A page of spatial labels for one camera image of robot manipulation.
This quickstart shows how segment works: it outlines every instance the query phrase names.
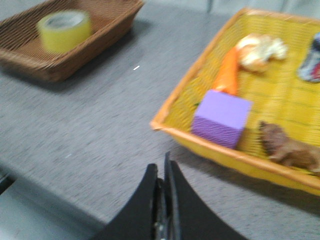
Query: brown wicker basket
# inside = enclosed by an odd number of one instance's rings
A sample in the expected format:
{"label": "brown wicker basket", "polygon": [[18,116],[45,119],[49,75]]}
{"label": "brown wicker basket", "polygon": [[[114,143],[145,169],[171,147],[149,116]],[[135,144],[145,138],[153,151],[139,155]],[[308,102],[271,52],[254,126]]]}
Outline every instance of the brown wicker basket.
{"label": "brown wicker basket", "polygon": [[[49,0],[0,22],[0,64],[34,78],[57,82],[119,40],[143,6],[141,0]],[[93,34],[66,53],[42,49],[36,24],[44,16],[78,9],[90,14]]]}

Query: gray carpet surface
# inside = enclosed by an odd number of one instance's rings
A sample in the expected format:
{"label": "gray carpet surface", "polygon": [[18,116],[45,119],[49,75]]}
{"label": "gray carpet surface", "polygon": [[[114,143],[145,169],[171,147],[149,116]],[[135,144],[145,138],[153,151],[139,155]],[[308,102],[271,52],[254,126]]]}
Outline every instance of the gray carpet surface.
{"label": "gray carpet surface", "polygon": [[[6,7],[1,18],[23,10]],[[147,3],[124,38],[65,82],[2,69],[0,166],[107,223],[147,164],[163,176],[171,151],[200,197],[249,239],[320,239],[319,197],[219,166],[149,127],[229,17]]]}

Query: tape roll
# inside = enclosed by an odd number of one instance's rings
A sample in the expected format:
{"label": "tape roll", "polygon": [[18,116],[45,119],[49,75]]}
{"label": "tape roll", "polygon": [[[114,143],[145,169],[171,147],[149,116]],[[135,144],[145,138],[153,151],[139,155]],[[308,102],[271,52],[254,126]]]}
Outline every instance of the tape roll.
{"label": "tape roll", "polygon": [[86,40],[91,34],[89,15],[84,11],[58,11],[37,23],[42,46],[48,52],[65,53]]}

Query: basket rim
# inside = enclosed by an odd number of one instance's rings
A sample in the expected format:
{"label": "basket rim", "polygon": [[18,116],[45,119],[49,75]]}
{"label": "basket rim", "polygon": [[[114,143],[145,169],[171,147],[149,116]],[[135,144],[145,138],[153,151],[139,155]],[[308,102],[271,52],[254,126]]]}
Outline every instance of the basket rim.
{"label": "basket rim", "polygon": [[246,164],[250,164],[258,169],[265,170],[267,172],[270,172],[272,174],[277,174],[279,176],[286,177],[290,180],[293,180],[295,182],[304,184],[308,187],[311,187],[313,189],[320,190],[320,178],[317,178],[312,175],[307,175],[305,173],[296,171],[292,168],[280,165],[278,163],[274,163],[271,161],[268,161],[263,158],[259,158],[256,156],[249,155],[247,153],[244,153],[239,150],[230,149],[221,145],[218,145],[216,143],[207,141],[201,137],[198,137],[190,132],[183,131],[174,127],[171,127],[169,125],[164,124],[164,121],[166,117],[168,116],[170,112],[170,108],[173,105],[173,103],[179,98],[182,90],[185,88],[185,86],[188,84],[188,82],[197,74],[197,72],[200,70],[202,65],[204,64],[207,56],[213,49],[213,47],[216,46],[216,44],[219,42],[220,38],[222,37],[222,34],[230,28],[242,15],[259,15],[259,16],[268,16],[268,17],[274,17],[279,18],[284,21],[296,21],[302,24],[319,24],[320,20],[310,18],[310,17],[304,17],[299,15],[292,15],[287,13],[280,13],[275,11],[267,11],[267,10],[261,10],[257,8],[243,8],[240,11],[238,11],[235,15],[233,15],[226,23],[225,25],[218,31],[218,33],[215,35],[215,37],[211,40],[211,42],[207,45],[207,47],[204,49],[204,51],[200,54],[198,59],[192,64],[192,66],[188,69],[186,74],[182,77],[178,85],[173,89],[173,91],[170,93],[168,98],[164,101],[154,118],[150,121],[150,127],[154,131],[164,131],[168,133],[169,135],[176,136],[179,138],[186,139],[188,141],[191,141],[193,143],[196,143],[202,147],[214,150],[216,152],[225,154],[228,157],[235,158],[238,161],[241,161]]}
{"label": "basket rim", "polygon": [[[25,11],[19,12],[13,16],[10,16],[2,21],[0,21],[0,27],[7,22],[15,21],[19,18],[22,18],[23,16],[34,12],[46,5],[49,5],[52,2],[55,2],[56,0],[47,0],[45,2],[42,2],[40,4],[37,4]],[[28,68],[32,69],[52,69],[57,66],[63,65],[66,61],[68,61],[69,58],[76,55],[78,52],[83,51],[88,45],[93,44],[93,42],[96,39],[99,39],[103,37],[106,33],[111,31],[112,29],[116,28],[118,24],[120,24],[121,21],[126,19],[129,16],[132,16],[136,14],[142,6],[145,4],[142,0],[133,0],[135,3],[132,4],[130,9],[127,11],[124,11],[123,13],[119,14],[115,19],[113,19],[111,22],[108,23],[108,25],[105,25],[103,28],[99,29],[97,32],[92,34],[90,37],[88,37],[85,41],[77,45],[75,48],[71,49],[68,52],[65,52],[63,54],[57,55],[56,58],[52,60],[36,60],[33,57],[29,57],[25,54],[19,53],[12,50],[7,50],[2,47],[0,47],[0,61],[7,62],[8,60],[10,62],[24,65]]]}

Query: orange carrot toy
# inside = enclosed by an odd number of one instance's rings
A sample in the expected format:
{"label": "orange carrot toy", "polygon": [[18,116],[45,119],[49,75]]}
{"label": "orange carrot toy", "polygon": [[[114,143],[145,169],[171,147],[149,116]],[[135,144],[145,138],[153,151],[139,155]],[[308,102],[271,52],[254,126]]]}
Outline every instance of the orange carrot toy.
{"label": "orange carrot toy", "polygon": [[238,69],[238,51],[236,47],[233,47],[224,56],[212,89],[236,96]]}

